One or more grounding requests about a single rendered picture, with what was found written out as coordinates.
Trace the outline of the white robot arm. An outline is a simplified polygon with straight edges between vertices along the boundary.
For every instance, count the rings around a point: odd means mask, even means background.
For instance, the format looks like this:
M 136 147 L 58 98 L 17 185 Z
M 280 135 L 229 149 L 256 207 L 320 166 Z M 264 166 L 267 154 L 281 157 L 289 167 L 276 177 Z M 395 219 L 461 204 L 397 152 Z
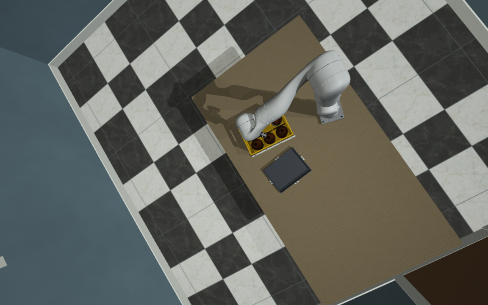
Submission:
M 238 116 L 236 125 L 243 139 L 256 139 L 269 124 L 281 118 L 307 81 L 315 92 L 317 114 L 328 119 L 336 116 L 340 109 L 337 101 L 350 84 L 350 75 L 339 54 L 329 50 L 310 61 L 280 92 L 257 108 L 254 114 L 242 113 Z

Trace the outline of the yellow bottle crate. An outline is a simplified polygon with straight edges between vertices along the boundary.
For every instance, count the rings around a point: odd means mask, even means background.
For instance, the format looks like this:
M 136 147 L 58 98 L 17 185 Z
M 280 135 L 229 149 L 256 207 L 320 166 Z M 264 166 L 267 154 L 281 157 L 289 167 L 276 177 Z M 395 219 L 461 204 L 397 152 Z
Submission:
M 279 138 L 276 135 L 276 129 L 277 129 L 277 127 L 282 126 L 282 125 L 285 126 L 285 127 L 287 127 L 287 130 L 288 130 L 287 136 L 285 138 Z M 274 127 L 272 124 L 269 124 L 262 131 L 263 133 L 273 133 L 275 135 L 276 140 L 275 140 L 275 142 L 273 144 L 266 144 L 265 141 L 263 140 L 263 137 L 257 138 L 257 139 L 262 140 L 263 141 L 263 144 L 265 143 L 264 144 L 264 147 L 261 150 L 254 150 L 254 149 L 252 149 L 252 146 L 251 146 L 252 141 L 246 141 L 246 140 L 243 139 L 244 142 L 245 142 L 245 144 L 246 144 L 246 147 L 248 148 L 248 150 L 249 150 L 249 152 L 250 152 L 251 155 L 257 154 L 260 151 L 263 151 L 263 150 L 267 149 L 268 147 L 271 147 L 271 146 L 273 146 L 275 144 L 278 144 L 280 141 L 283 141 L 283 140 L 287 139 L 287 137 L 290 138 L 291 136 L 293 136 L 292 130 L 291 130 L 289 124 L 287 123 L 287 120 L 286 120 L 286 118 L 285 118 L 284 115 L 282 116 L 282 123 L 280 125 L 278 125 L 277 127 Z

